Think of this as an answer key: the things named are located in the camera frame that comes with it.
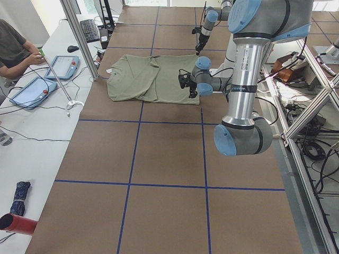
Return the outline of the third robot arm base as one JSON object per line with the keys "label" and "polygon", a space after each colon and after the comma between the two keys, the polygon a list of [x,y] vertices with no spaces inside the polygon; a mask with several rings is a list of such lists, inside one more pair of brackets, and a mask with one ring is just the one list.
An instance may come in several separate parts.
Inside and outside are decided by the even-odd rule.
{"label": "third robot arm base", "polygon": [[330,46],[314,46],[321,63],[338,65],[338,38]]}

